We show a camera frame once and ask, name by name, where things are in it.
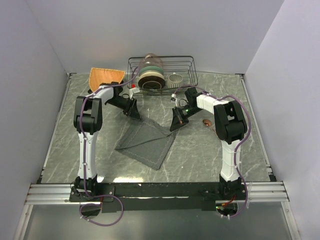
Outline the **grey cloth napkin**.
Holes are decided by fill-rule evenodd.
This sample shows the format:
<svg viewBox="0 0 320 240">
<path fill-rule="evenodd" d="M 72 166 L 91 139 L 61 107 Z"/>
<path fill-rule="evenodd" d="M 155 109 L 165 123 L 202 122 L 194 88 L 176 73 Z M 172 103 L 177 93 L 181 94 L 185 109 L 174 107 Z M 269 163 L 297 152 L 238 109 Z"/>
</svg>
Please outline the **grey cloth napkin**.
<svg viewBox="0 0 320 240">
<path fill-rule="evenodd" d="M 176 134 L 156 121 L 144 117 L 134 121 L 117 143 L 115 150 L 153 170 L 159 170 Z"/>
</svg>

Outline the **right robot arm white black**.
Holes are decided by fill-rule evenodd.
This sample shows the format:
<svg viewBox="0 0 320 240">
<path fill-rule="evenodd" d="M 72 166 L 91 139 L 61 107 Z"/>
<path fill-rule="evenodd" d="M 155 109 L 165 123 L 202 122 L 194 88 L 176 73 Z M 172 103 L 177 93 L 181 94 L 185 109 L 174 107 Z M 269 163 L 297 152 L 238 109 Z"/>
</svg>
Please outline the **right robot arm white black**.
<svg viewBox="0 0 320 240">
<path fill-rule="evenodd" d="M 172 108 L 170 131 L 173 132 L 189 123 L 189 118 L 200 111 L 214 116 L 215 133 L 222 146 L 222 168 L 215 195 L 230 199 L 246 191 L 246 185 L 240 172 L 241 145 L 251 133 L 251 120 L 248 111 L 235 96 L 215 97 L 209 92 L 198 92 L 189 87 L 184 95 L 187 104 L 179 106 L 177 95 L 171 95 L 175 103 Z"/>
</svg>

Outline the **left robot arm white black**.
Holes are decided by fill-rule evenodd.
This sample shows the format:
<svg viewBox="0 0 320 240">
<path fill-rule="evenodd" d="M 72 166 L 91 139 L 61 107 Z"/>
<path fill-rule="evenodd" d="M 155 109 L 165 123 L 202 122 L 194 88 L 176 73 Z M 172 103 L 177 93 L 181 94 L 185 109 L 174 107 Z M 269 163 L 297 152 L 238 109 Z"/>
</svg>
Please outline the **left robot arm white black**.
<svg viewBox="0 0 320 240">
<path fill-rule="evenodd" d="M 78 133 L 80 153 L 72 191 L 88 201 L 94 201 L 99 195 L 96 143 L 103 125 L 103 105 L 110 104 L 123 110 L 124 115 L 130 118 L 141 119 L 137 100 L 133 97 L 140 90 L 137 87 L 130 88 L 128 97 L 124 97 L 121 95 L 124 85 L 117 82 L 102 83 L 92 93 L 76 98 L 73 126 Z"/>
</svg>

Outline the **copper spoon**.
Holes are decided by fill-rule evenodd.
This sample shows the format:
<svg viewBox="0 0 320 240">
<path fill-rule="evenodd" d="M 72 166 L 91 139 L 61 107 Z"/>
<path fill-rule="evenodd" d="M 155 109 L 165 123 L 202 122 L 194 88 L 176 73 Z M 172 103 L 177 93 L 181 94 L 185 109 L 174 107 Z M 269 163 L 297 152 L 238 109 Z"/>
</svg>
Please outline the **copper spoon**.
<svg viewBox="0 0 320 240">
<path fill-rule="evenodd" d="M 202 120 L 203 124 L 207 127 L 210 127 L 215 133 L 216 133 L 216 130 L 215 128 L 213 127 L 213 124 L 212 122 L 209 120 L 209 119 L 203 119 Z"/>
</svg>

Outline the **brown dark bowl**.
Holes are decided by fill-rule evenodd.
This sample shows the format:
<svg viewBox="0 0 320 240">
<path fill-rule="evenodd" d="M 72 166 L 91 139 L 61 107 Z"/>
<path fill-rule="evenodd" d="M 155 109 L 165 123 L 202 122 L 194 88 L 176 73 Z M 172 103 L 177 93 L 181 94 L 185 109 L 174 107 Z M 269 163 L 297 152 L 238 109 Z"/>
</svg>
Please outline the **brown dark bowl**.
<svg viewBox="0 0 320 240">
<path fill-rule="evenodd" d="M 158 76 L 145 76 L 138 80 L 138 86 L 143 90 L 160 90 L 165 85 L 166 81 Z"/>
</svg>

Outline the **striped grey ceramic cup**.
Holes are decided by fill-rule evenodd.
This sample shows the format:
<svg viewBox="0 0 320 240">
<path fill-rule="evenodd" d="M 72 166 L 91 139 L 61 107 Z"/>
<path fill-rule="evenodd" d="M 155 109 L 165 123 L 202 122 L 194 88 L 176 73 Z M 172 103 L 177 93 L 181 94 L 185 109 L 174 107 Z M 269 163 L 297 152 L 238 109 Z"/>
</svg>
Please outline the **striped grey ceramic cup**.
<svg viewBox="0 0 320 240">
<path fill-rule="evenodd" d="M 173 72 L 167 77 L 166 85 L 169 89 L 176 89 L 183 85 L 184 78 L 182 75 Z"/>
</svg>

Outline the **green plate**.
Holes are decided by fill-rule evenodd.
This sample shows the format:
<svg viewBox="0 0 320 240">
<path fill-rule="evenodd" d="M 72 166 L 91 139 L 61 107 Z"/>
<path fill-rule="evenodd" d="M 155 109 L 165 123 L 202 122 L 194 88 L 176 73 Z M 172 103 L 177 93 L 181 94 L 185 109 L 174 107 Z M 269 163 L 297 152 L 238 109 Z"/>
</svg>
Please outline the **green plate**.
<svg viewBox="0 0 320 240">
<path fill-rule="evenodd" d="M 161 67 L 158 67 L 158 66 L 155 66 L 155 65 L 151 65 L 151 66 L 146 66 L 146 67 L 143 67 L 140 71 L 139 71 L 139 76 L 144 74 L 145 72 L 148 72 L 148 71 L 153 71 L 153 72 L 158 72 L 160 74 L 164 74 L 164 70 L 161 68 Z"/>
</svg>

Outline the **woven orange wicker tray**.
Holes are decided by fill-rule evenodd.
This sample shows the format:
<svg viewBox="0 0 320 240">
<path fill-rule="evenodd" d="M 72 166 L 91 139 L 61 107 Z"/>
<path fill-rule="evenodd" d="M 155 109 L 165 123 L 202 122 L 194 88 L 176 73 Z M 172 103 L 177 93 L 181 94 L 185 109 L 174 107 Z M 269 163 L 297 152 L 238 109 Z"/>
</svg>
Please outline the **woven orange wicker tray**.
<svg viewBox="0 0 320 240">
<path fill-rule="evenodd" d="M 92 67 L 88 78 L 89 88 L 95 92 L 101 84 L 120 84 L 125 73 L 123 70 Z"/>
</svg>

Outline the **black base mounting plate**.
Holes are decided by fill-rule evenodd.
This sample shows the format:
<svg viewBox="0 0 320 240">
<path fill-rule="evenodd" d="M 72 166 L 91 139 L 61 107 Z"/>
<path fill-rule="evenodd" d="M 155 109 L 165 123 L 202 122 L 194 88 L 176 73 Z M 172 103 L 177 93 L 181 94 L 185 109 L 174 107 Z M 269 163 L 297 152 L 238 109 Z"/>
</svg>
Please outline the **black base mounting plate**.
<svg viewBox="0 0 320 240">
<path fill-rule="evenodd" d="M 217 203 L 245 200 L 245 186 L 219 182 L 99 183 L 95 193 L 72 187 L 71 203 L 99 204 L 103 213 L 117 211 L 215 211 Z"/>
</svg>

